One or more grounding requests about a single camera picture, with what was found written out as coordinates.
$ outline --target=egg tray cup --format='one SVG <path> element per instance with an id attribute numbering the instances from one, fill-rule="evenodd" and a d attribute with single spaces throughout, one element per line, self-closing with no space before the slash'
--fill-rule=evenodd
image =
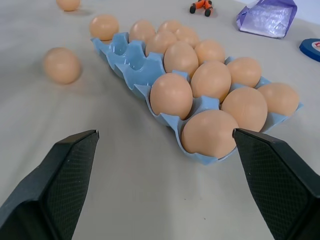
<path id="1" fill-rule="evenodd" d="M 166 73 L 163 64 L 163 54 L 150 52 L 149 56 L 145 56 L 146 45 L 143 41 L 133 40 L 129 43 L 128 32 L 117 33 L 113 36 L 110 44 L 104 44 L 98 38 L 91 39 L 94 49 L 104 59 L 113 71 L 122 79 L 124 79 L 128 88 L 140 99 L 145 99 L 146 104 L 154 116 L 154 118 L 162 125 L 170 127 L 176 137 L 176 141 L 185 155 L 188 157 L 204 164 L 212 164 L 220 162 L 232 155 L 237 148 L 234 148 L 229 154 L 222 158 L 216 158 L 212 156 L 205 156 L 200 153 L 189 153 L 187 152 L 181 143 L 182 130 L 189 119 L 194 115 L 201 113 L 206 110 L 219 110 L 220 102 L 217 98 L 211 98 L 207 96 L 201 96 L 193 98 L 192 108 L 185 120 L 181 120 L 179 116 L 168 115 L 160 113 L 156 115 L 150 105 L 150 92 L 154 82 L 162 75 Z M 228 57 L 225 60 L 227 65 L 233 61 L 234 57 Z M 180 74 L 188 82 L 190 78 L 186 72 L 173 71 L 174 73 Z M 260 78 L 258 84 L 254 87 L 258 89 L 263 85 L 270 84 L 271 82 L 264 78 Z M 235 89 L 246 87 L 241 84 L 232 84 L 229 93 Z M 297 110 L 303 107 L 302 103 L 299 103 Z M 274 126 L 282 123 L 288 116 L 284 116 L 277 113 L 268 112 L 265 124 L 260 132 L 266 133 Z"/>

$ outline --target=egg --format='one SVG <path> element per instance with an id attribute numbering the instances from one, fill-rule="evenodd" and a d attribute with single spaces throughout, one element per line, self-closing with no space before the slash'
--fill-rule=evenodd
<path id="1" fill-rule="evenodd" d="M 71 12 L 77 10 L 80 5 L 80 0 L 56 0 L 56 4 L 63 11 Z"/>
<path id="2" fill-rule="evenodd" d="M 180 26 L 174 34 L 179 41 L 184 41 L 193 48 L 195 48 L 199 42 L 197 33 L 188 26 Z"/>
<path id="3" fill-rule="evenodd" d="M 149 56 L 150 52 L 165 54 L 167 49 L 177 42 L 176 36 L 170 31 L 158 32 L 151 38 L 145 47 L 145 55 Z"/>
<path id="4" fill-rule="evenodd" d="M 133 40 L 143 41 L 146 44 L 149 39 L 156 35 L 156 30 L 152 24 L 147 20 L 136 21 L 130 29 L 129 32 L 129 42 Z"/>
<path id="5" fill-rule="evenodd" d="M 168 20 L 160 25 L 160 27 L 158 28 L 158 33 L 162 31 L 169 31 L 174 33 L 181 26 L 182 26 L 181 23 L 177 20 Z"/>
<path id="6" fill-rule="evenodd" d="M 43 67 L 46 75 L 59 84 L 73 83 L 82 71 L 78 57 L 64 47 L 50 49 L 44 56 Z"/>
<path id="7" fill-rule="evenodd" d="M 259 62 L 251 57 L 239 57 L 228 63 L 227 67 L 231 73 L 232 84 L 254 88 L 262 74 Z"/>
<path id="8" fill-rule="evenodd" d="M 193 103 L 192 91 L 188 81 L 177 73 L 166 73 L 152 85 L 150 106 L 152 111 L 179 116 L 184 120 Z"/>
<path id="9" fill-rule="evenodd" d="M 193 116 L 184 126 L 181 143 L 188 153 L 223 158 L 235 147 L 236 120 L 221 110 L 206 110 Z"/>
<path id="10" fill-rule="evenodd" d="M 89 28 L 94 38 L 99 38 L 101 41 L 109 41 L 119 32 L 119 23 L 116 17 L 102 14 L 92 19 Z"/>
<path id="11" fill-rule="evenodd" d="M 191 89 L 194 98 L 207 96 L 219 99 L 226 98 L 231 86 L 231 74 L 226 65 L 219 61 L 207 61 L 194 73 Z"/>
<path id="12" fill-rule="evenodd" d="M 251 87 L 241 87 L 230 92 L 221 110 L 231 114 L 239 127 L 259 132 L 267 120 L 268 105 L 264 96 Z"/>
<path id="13" fill-rule="evenodd" d="M 268 112 L 291 116 L 298 108 L 299 95 L 288 84 L 273 82 L 258 88 L 268 105 Z"/>
<path id="14" fill-rule="evenodd" d="M 173 70 L 186 72 L 192 78 L 199 67 L 195 50 L 184 41 L 177 41 L 164 54 L 164 69 L 167 73 Z"/>
<path id="15" fill-rule="evenodd" d="M 216 41 L 207 39 L 200 41 L 194 48 L 199 59 L 199 64 L 205 61 L 217 60 L 221 63 L 225 62 L 226 54 L 224 48 Z"/>

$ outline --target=blue egg carton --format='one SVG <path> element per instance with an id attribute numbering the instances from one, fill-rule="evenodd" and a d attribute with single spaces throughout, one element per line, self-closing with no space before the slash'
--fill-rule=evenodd
<path id="1" fill-rule="evenodd" d="M 91 41 L 98 54 L 110 65 L 120 78 L 124 79 L 128 88 L 138 98 L 145 99 L 149 111 L 154 118 L 162 125 L 173 129 L 177 143 L 185 155 L 204 165 L 208 165 L 223 161 L 237 150 L 237 148 L 235 148 L 226 156 L 218 159 L 216 157 L 205 156 L 199 153 L 189 153 L 182 146 L 181 134 L 188 120 L 194 115 L 206 110 L 219 110 L 220 103 L 217 98 L 207 96 L 193 98 L 191 111 L 185 120 L 181 120 L 179 116 L 168 115 L 165 113 L 156 115 L 153 112 L 150 106 L 150 91 L 154 82 L 166 73 L 163 64 L 163 54 L 151 52 L 149 56 L 146 57 L 145 43 L 142 41 L 132 41 L 129 43 L 129 34 L 127 32 L 115 34 L 110 44 L 104 44 L 98 38 L 93 38 Z M 234 57 L 228 57 L 225 60 L 225 64 L 230 63 L 234 59 Z M 186 72 L 173 72 L 183 76 L 186 81 L 190 81 Z M 254 88 L 258 89 L 259 87 L 270 83 L 270 81 L 262 76 Z M 245 86 L 241 84 L 232 84 L 229 92 L 242 87 Z M 303 104 L 299 103 L 296 110 L 300 109 L 302 106 Z M 261 132 L 266 133 L 274 126 L 285 121 L 287 118 L 288 116 L 269 112 Z"/>

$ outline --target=plastic egg tray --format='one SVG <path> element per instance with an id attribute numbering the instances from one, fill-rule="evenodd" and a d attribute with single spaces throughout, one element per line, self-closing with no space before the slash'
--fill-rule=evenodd
<path id="1" fill-rule="evenodd" d="M 218 110 L 220 109 L 219 99 L 202 96 L 193 98 L 193 104 L 191 111 L 185 120 L 181 120 L 178 116 L 168 115 L 160 113 L 156 115 L 150 106 L 150 91 L 154 82 L 163 74 L 165 69 L 163 65 L 163 54 L 151 52 L 148 57 L 145 56 L 146 45 L 142 41 L 132 41 L 129 43 L 129 34 L 127 32 L 117 33 L 113 36 L 110 44 L 104 44 L 98 38 L 93 38 L 92 43 L 98 54 L 110 65 L 114 72 L 122 79 L 124 79 L 128 88 L 141 99 L 145 99 L 146 104 L 155 117 L 155 119 L 170 128 L 173 129 L 177 143 L 183 153 L 188 157 L 204 164 L 212 164 L 218 161 L 222 161 L 233 154 L 237 148 L 231 151 L 226 156 L 218 159 L 216 157 L 205 156 L 199 153 L 187 152 L 181 143 L 181 134 L 184 126 L 190 118 L 194 115 L 206 110 Z M 233 61 L 235 58 L 228 57 L 225 60 L 225 64 Z M 182 75 L 187 81 L 190 78 L 186 72 L 174 71 L 177 74 Z M 259 87 L 271 83 L 263 76 L 260 78 L 258 84 L 254 87 Z M 244 87 L 241 84 L 232 84 L 230 91 Z M 272 127 L 285 121 L 288 117 L 277 113 L 268 113 L 266 122 L 261 130 L 265 133 Z"/>

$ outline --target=plastic bag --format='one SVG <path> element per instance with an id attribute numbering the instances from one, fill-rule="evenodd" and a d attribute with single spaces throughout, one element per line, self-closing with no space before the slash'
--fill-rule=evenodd
<path id="1" fill-rule="evenodd" d="M 287 35 L 297 13 L 293 0 L 259 0 L 247 5 L 236 17 L 241 32 L 281 39 Z"/>

